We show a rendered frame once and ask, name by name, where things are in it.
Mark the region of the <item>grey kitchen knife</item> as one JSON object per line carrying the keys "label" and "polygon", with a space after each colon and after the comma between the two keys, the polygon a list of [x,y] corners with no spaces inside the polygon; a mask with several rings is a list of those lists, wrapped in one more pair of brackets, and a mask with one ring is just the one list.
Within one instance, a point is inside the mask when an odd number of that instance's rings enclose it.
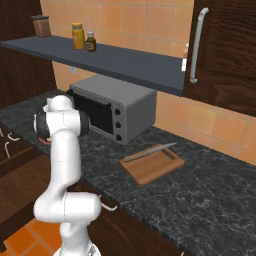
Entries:
{"label": "grey kitchen knife", "polygon": [[124,158],[124,162],[130,162],[130,161],[133,161],[133,160],[136,160],[136,159],[140,159],[140,158],[143,158],[143,157],[146,157],[146,156],[149,156],[155,152],[158,152],[158,151],[161,151],[163,149],[166,149],[168,147],[171,147],[171,146],[174,146],[176,145],[177,143],[168,143],[168,144],[164,144],[164,145],[161,145],[161,146],[158,146],[158,147],[155,147],[155,148],[152,148],[152,149],[147,149],[143,152],[139,152],[137,154],[133,154],[131,156],[127,156]]}

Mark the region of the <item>wooden cutting board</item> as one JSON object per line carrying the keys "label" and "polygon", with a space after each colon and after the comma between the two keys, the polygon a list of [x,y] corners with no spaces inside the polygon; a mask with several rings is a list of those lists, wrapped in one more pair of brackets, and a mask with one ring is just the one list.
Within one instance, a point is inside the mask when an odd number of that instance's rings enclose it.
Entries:
{"label": "wooden cutting board", "polygon": [[[163,144],[157,144],[148,149],[161,145]],[[158,178],[183,167],[185,161],[168,147],[149,156],[130,162],[124,162],[123,158],[119,163],[139,186],[145,186]]]}

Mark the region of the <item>open dark wooden drawer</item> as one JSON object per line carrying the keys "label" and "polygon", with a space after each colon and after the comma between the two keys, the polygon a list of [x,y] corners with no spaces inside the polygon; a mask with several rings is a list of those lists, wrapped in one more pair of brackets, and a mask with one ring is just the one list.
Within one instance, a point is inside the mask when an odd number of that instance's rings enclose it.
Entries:
{"label": "open dark wooden drawer", "polygon": [[41,154],[0,178],[0,253],[4,241],[34,218],[35,200],[46,190],[49,158]]}

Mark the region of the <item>grey toaster oven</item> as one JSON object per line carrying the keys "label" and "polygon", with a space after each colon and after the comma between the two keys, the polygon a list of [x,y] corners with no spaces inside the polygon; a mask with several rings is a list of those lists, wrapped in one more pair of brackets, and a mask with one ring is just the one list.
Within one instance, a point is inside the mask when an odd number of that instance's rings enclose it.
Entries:
{"label": "grey toaster oven", "polygon": [[155,123],[157,92],[103,75],[73,83],[67,94],[90,129],[125,145]]}

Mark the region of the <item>small white bottle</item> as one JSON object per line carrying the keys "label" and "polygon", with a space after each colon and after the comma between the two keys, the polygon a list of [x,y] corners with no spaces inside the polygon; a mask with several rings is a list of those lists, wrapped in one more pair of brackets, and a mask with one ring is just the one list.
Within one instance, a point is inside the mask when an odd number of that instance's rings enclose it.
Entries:
{"label": "small white bottle", "polygon": [[189,49],[189,43],[186,44],[186,48],[185,48],[184,53],[183,53],[182,66],[181,66],[181,71],[182,72],[186,71],[188,49]]}

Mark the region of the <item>small dark bottle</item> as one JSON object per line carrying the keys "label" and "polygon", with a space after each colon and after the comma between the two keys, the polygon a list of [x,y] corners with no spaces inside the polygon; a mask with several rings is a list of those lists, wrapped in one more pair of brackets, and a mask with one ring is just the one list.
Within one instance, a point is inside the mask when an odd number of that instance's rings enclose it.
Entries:
{"label": "small dark bottle", "polygon": [[96,39],[94,37],[93,32],[88,32],[87,33],[86,49],[87,49],[88,52],[95,52],[96,51]]}

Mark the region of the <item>yellow bottle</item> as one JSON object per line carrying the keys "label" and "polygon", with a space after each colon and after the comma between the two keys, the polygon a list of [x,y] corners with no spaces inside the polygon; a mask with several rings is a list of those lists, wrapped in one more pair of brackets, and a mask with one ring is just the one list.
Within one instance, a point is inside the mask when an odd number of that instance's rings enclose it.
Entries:
{"label": "yellow bottle", "polygon": [[72,24],[72,40],[76,50],[83,50],[85,48],[84,29],[81,22],[74,22]]}

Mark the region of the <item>dark wooden base cabinets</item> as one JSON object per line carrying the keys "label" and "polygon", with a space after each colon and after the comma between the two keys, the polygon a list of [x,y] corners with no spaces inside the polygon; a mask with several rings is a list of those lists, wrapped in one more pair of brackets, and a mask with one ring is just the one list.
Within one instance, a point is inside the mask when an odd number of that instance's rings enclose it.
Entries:
{"label": "dark wooden base cabinets", "polygon": [[188,256],[157,232],[120,208],[113,200],[80,180],[68,188],[69,192],[90,192],[101,196],[108,207],[93,221],[88,232],[101,256]]}

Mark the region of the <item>dark wooden corner cabinet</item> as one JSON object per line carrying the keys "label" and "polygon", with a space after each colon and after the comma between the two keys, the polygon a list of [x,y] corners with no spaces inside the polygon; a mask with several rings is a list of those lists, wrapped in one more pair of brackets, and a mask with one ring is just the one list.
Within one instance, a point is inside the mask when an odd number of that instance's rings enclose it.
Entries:
{"label": "dark wooden corner cabinet", "polygon": [[[15,133],[12,133],[12,136],[19,137],[20,140],[16,142],[11,141],[7,137],[8,133],[12,132],[3,124],[0,124],[0,178],[41,155],[38,149],[31,146]],[[11,158],[7,157],[4,149],[4,144],[7,141],[10,142],[8,149]]]}

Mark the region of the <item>tall dark wooden cupboard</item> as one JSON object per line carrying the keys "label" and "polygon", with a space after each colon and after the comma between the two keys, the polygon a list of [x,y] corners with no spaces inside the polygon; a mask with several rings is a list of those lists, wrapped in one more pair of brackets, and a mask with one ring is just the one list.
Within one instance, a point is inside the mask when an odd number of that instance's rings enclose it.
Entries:
{"label": "tall dark wooden cupboard", "polygon": [[[40,0],[0,0],[0,42],[35,35]],[[0,109],[57,88],[50,60],[0,46]]]}

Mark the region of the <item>dark wooden cupboard door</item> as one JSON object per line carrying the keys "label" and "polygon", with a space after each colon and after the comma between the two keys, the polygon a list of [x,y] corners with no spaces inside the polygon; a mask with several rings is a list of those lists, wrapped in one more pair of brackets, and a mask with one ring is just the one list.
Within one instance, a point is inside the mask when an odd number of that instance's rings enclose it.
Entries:
{"label": "dark wooden cupboard door", "polygon": [[[195,31],[205,7],[193,84]],[[256,117],[256,0],[194,0],[183,96]]]}

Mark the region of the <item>brown jar with dark lid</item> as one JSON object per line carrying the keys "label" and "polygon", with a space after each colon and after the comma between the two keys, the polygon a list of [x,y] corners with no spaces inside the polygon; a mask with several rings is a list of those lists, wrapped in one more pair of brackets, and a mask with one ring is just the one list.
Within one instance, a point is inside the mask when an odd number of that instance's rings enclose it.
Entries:
{"label": "brown jar with dark lid", "polygon": [[48,16],[37,15],[32,16],[31,19],[34,24],[35,33],[38,37],[44,38],[51,35]]}

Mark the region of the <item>dark grey wall shelf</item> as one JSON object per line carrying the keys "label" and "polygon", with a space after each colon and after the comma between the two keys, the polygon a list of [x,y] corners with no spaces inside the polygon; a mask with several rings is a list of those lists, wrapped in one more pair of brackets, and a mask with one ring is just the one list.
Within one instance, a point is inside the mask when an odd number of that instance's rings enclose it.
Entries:
{"label": "dark grey wall shelf", "polygon": [[75,50],[71,39],[60,36],[1,41],[0,46],[176,96],[183,94],[181,58],[100,43],[95,52]]}

